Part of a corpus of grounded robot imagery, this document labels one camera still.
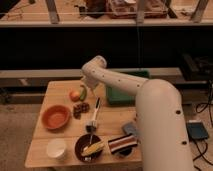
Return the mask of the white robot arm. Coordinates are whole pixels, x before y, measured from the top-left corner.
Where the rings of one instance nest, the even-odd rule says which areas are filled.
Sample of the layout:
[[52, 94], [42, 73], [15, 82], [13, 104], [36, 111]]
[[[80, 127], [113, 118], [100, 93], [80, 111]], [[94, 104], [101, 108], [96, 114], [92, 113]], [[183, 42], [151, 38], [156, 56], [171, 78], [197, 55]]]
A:
[[135, 97], [143, 171], [194, 171], [182, 97], [168, 81], [108, 70], [102, 56], [82, 66], [82, 81], [99, 82]]

